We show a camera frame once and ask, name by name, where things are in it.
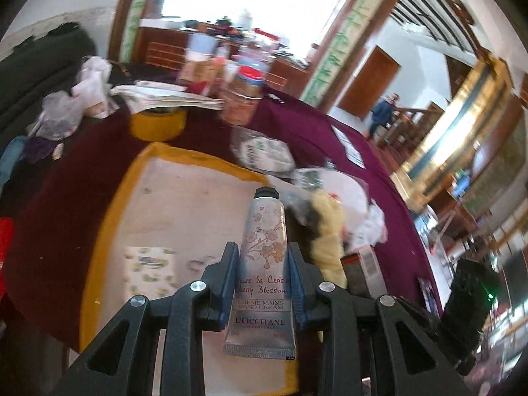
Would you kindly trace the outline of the grey product box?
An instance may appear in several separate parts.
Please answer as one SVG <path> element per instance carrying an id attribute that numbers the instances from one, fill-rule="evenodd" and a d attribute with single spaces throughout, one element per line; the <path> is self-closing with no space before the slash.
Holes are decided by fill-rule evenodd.
<path id="1" fill-rule="evenodd" d="M 387 287 L 377 257 L 370 245 L 351 250 L 341 258 L 350 294 L 377 299 L 387 294 Z"/>

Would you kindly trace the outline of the white cloth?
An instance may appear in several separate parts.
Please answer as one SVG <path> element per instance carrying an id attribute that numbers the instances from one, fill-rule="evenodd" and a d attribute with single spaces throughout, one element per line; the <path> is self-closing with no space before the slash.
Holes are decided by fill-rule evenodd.
<path id="1" fill-rule="evenodd" d="M 341 203 L 349 249 L 375 247 L 387 241 L 385 214 L 374 200 L 370 200 L 364 181 L 325 168 L 318 171 L 318 176 L 324 192 L 336 195 Z"/>

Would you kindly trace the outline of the person in blue jacket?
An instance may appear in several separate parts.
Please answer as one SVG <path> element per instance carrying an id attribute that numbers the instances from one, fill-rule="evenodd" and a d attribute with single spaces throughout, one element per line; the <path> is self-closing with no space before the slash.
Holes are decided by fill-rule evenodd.
<path id="1" fill-rule="evenodd" d="M 396 104 L 400 96 L 393 93 L 390 97 L 383 98 L 371 110 L 371 125 L 368 130 L 366 139 L 372 140 L 377 127 L 387 125 L 396 112 Z"/>

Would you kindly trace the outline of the red plastic bag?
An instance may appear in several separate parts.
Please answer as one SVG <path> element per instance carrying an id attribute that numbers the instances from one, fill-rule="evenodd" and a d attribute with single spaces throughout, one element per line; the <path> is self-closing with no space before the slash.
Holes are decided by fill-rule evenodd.
<path id="1" fill-rule="evenodd" d="M 0 218 L 0 299 L 5 296 L 5 260 L 14 236 L 14 221 L 9 217 Z"/>

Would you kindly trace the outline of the lemon print tissue pack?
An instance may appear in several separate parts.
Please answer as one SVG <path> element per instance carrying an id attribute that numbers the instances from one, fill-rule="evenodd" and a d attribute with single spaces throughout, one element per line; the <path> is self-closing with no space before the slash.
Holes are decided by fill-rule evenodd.
<path id="1" fill-rule="evenodd" d="M 124 251 L 123 296 L 150 300 L 173 295 L 178 286 L 176 252 L 168 247 L 128 247 Z"/>

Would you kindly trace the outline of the yellow padded envelope tray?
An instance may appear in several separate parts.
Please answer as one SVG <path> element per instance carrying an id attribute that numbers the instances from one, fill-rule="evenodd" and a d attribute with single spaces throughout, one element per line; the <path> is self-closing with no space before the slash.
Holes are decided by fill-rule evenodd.
<path id="1" fill-rule="evenodd" d="M 82 299 L 81 350 L 129 300 L 123 296 L 123 254 L 128 247 L 174 250 L 178 291 L 219 262 L 230 241 L 240 253 L 250 202 L 261 187 L 266 187 L 262 175 L 212 155 L 162 143 L 145 147 L 128 169 L 99 229 Z M 229 318 L 220 333 L 202 334 L 203 395 L 295 393 L 296 357 L 227 355 L 228 323 Z M 162 357 L 157 352 L 152 395 L 162 395 Z"/>

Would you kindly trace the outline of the green print wet wipe packet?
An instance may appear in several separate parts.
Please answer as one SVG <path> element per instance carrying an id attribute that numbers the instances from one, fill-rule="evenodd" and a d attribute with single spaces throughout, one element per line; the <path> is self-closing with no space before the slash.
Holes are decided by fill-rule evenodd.
<path id="1" fill-rule="evenodd" d="M 262 174 L 290 174 L 296 168 L 289 146 L 259 131 L 235 126 L 231 150 L 241 166 Z"/>

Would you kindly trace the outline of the blue cloth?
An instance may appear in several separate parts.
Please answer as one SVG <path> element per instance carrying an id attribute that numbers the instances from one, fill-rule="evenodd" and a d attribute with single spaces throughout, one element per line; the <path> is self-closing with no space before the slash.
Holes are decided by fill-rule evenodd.
<path id="1" fill-rule="evenodd" d="M 0 192 L 11 179 L 14 167 L 23 156 L 24 148 L 28 138 L 26 136 L 15 137 L 6 147 L 0 159 Z"/>

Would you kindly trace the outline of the floral hand cream tube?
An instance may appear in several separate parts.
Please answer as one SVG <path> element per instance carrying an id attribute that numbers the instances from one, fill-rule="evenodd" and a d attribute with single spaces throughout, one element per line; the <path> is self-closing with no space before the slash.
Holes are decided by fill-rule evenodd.
<path id="1" fill-rule="evenodd" d="M 255 191 L 245 221 L 224 351 L 246 358 L 296 357 L 284 205 L 271 187 Z"/>

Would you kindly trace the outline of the yellow tape roll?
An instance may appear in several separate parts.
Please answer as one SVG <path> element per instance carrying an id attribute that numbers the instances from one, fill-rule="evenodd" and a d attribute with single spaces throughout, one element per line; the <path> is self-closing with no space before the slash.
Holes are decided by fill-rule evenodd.
<path id="1" fill-rule="evenodd" d="M 186 108 L 160 107 L 131 116 L 132 135 L 149 142 L 164 142 L 178 137 L 185 128 Z"/>

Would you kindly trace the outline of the stack of newspapers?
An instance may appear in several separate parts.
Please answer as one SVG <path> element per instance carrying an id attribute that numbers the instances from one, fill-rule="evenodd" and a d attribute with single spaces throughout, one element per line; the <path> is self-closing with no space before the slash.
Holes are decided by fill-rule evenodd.
<path id="1" fill-rule="evenodd" d="M 171 88 L 153 88 L 139 85 L 118 85 L 109 91 L 111 96 L 123 98 L 129 111 L 134 115 L 152 109 L 163 112 L 172 109 L 197 107 L 206 110 L 221 111 L 223 101 L 204 97 Z"/>

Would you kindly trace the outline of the clear plastic snack tub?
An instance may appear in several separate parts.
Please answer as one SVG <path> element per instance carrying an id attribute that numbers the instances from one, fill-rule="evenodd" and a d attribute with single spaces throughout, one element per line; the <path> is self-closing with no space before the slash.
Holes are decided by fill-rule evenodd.
<path id="1" fill-rule="evenodd" d="M 224 88 L 220 94 L 223 101 L 220 117 L 231 125 L 246 126 L 252 119 L 262 94 L 255 97 L 247 96 L 229 88 Z"/>

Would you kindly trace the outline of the yellow terry towel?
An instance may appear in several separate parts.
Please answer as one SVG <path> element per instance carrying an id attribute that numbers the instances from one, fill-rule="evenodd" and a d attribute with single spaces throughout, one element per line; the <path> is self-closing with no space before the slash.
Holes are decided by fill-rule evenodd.
<path id="1" fill-rule="evenodd" d="M 312 193 L 312 209 L 318 216 L 318 236 L 311 246 L 312 262 L 325 281 L 345 289 L 347 277 L 341 263 L 345 255 L 342 237 L 345 213 L 342 205 L 327 192 L 318 189 Z"/>

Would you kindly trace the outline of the dark sofa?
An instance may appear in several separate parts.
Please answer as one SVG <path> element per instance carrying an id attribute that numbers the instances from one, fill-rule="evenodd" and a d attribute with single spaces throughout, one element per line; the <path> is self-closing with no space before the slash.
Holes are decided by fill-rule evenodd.
<path id="1" fill-rule="evenodd" d="M 67 22 L 40 39 L 26 39 L 1 61 L 2 149 L 35 122 L 45 96 L 73 86 L 83 58 L 94 54 L 86 30 Z"/>

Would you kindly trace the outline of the clear plastic bag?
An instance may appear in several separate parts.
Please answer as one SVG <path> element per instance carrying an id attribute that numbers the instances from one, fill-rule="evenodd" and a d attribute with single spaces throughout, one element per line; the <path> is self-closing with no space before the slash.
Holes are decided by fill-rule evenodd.
<path id="1" fill-rule="evenodd" d="M 36 121 L 35 135 L 46 140 L 70 137 L 81 124 L 83 103 L 80 97 L 65 91 L 51 93 L 42 101 L 42 112 Z"/>

